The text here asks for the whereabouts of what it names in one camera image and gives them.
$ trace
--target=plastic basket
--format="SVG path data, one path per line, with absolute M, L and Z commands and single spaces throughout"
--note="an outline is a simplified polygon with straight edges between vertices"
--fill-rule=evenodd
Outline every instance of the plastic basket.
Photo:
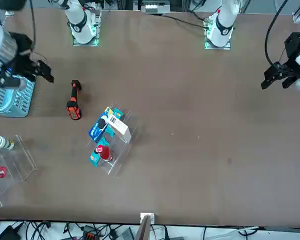
M 25 89 L 0 88 L 0 115 L 24 118 L 29 113 L 35 83 L 26 79 Z

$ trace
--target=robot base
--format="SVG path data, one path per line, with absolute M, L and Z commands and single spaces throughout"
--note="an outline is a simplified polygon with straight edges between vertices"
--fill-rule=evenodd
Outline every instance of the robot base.
M 77 40 L 73 37 L 73 46 L 91 46 L 91 47 L 97 47 L 99 45 L 99 38 L 100 38 L 100 26 L 101 26 L 101 19 L 102 19 L 102 11 L 100 11 L 99 16 L 92 14 L 92 16 L 95 16 L 95 19 L 92 19 L 92 22 L 95 22 L 93 26 L 91 27 L 91 30 L 93 33 L 95 33 L 95 37 L 91 39 L 90 42 L 86 44 L 81 44 L 77 42 Z
M 204 29 L 204 49 L 231 50 L 231 45 L 230 45 L 231 36 L 230 36 L 229 41 L 227 42 L 227 44 L 225 46 L 222 46 L 222 47 L 218 47 L 218 46 L 213 45 L 212 42 L 208 39 L 207 36 L 210 35 L 211 28 L 214 25 L 213 21 L 214 20 L 212 19 L 212 16 L 209 16 L 209 18 L 206 18 L 203 21 L 203 26 L 209 28 L 209 30 Z

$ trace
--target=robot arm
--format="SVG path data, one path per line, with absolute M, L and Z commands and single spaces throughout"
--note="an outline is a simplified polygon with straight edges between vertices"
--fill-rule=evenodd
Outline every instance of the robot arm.
M 284 42 L 287 62 L 275 62 L 264 72 L 262 89 L 267 89 L 274 81 L 283 80 L 282 87 L 287 89 L 292 84 L 300 88 L 300 32 L 293 32 Z
M 26 0 L 0 0 L 0 9 L 18 11 Z M 0 25 L 0 87 L 23 88 L 25 79 L 32 82 L 36 76 L 54 81 L 51 69 L 43 61 L 30 60 L 33 42 L 24 34 L 7 32 Z

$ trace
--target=clear acrylic shelf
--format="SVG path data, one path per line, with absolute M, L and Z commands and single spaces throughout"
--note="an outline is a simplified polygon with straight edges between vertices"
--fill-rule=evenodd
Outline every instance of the clear acrylic shelf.
M 14 141 L 14 147 L 12 150 L 0 149 L 0 166 L 7 168 L 6 176 L 0 178 L 0 207 L 9 201 L 6 191 L 38 169 L 19 135 L 7 139 Z
M 110 134 L 105 131 L 102 135 L 109 143 L 109 147 L 114 157 L 111 161 L 104 161 L 103 159 L 100 159 L 97 167 L 103 169 L 108 175 L 115 177 L 118 174 L 125 159 L 127 158 L 132 144 L 139 134 L 139 124 L 137 117 L 131 111 L 119 107 L 116 103 L 111 104 L 110 108 L 118 108 L 123 112 L 123 118 L 121 120 L 128 126 L 131 134 L 131 140 L 129 143 L 126 143 L 117 134 L 111 137 Z M 86 147 L 87 149 L 89 149 L 89 153 L 91 154 L 91 152 L 93 152 L 97 147 L 97 144 L 92 139 L 90 139 Z

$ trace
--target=table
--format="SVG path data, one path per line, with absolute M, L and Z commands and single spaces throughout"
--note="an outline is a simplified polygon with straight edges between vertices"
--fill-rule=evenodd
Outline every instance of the table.
M 73 47 L 63 12 L 35 10 L 36 52 L 55 83 L 37 81 L 28 117 L 0 117 L 0 135 L 21 135 L 39 167 L 0 218 L 138 223 L 140 212 L 154 212 L 161 224 L 300 227 L 300 92 L 260 87 L 273 15 L 240 14 L 230 51 L 205 50 L 202 29 L 169 18 L 103 16 L 99 47 Z M 32 38 L 30 11 L 7 27 Z M 273 61 L 297 30 L 279 16 Z M 82 82 L 79 121 L 66 112 L 73 79 Z M 142 126 L 116 178 L 94 168 L 85 149 L 112 102 Z

